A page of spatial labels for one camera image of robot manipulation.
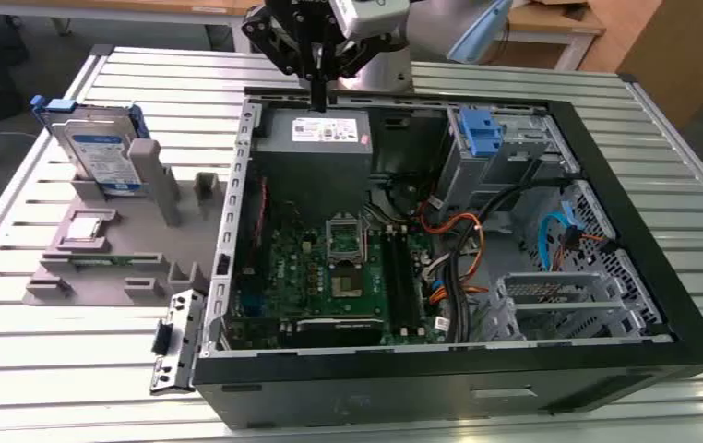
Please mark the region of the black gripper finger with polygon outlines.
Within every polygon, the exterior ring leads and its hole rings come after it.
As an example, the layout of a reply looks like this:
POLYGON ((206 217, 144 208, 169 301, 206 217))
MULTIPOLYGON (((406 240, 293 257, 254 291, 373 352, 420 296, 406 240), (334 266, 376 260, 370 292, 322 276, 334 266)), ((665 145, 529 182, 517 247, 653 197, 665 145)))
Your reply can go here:
POLYGON ((318 112, 326 110, 329 83, 340 78, 352 78, 381 53, 404 48, 402 40, 392 32, 352 42, 338 37, 325 37, 320 46, 318 66, 318 112))
POLYGON ((306 37, 293 40, 284 30, 277 30, 274 24, 278 22, 269 8, 252 8, 245 15, 241 31, 281 73, 296 75, 306 82, 310 109, 318 112, 320 77, 312 56, 312 43, 306 37))

